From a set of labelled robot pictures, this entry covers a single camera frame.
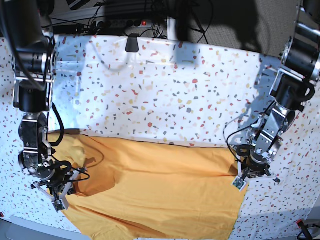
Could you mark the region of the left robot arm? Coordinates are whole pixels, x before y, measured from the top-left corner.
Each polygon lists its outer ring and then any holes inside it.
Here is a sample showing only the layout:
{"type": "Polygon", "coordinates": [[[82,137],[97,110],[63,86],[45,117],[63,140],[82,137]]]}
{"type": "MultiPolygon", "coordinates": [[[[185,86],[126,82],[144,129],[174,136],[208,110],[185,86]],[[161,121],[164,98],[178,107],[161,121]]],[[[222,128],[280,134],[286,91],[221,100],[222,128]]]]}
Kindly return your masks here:
{"type": "Polygon", "coordinates": [[[320,2],[301,0],[296,6],[294,31],[285,46],[269,92],[273,102],[254,123],[233,132],[225,140],[237,163],[237,176],[232,185],[239,191],[249,182],[261,179],[280,183],[270,167],[283,145],[282,135],[293,124],[296,112],[303,112],[304,103],[316,93],[316,85],[320,81],[320,48],[297,36],[319,44],[320,30],[301,22],[301,13],[319,24],[320,2]]]}

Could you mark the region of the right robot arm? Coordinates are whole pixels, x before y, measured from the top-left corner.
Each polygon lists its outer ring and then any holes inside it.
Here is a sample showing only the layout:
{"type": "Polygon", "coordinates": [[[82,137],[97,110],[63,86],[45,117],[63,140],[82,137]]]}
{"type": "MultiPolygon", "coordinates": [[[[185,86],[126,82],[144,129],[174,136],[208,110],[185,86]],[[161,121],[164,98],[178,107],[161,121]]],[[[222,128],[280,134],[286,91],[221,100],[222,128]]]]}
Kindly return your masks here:
{"type": "Polygon", "coordinates": [[[37,178],[33,189],[61,201],[75,193],[78,175],[86,170],[54,157],[64,137],[63,127],[56,141],[48,139],[49,112],[57,109],[53,103],[57,51],[49,8],[48,0],[3,0],[0,30],[12,51],[13,106],[23,113],[18,130],[23,142],[19,164],[37,178]]]}

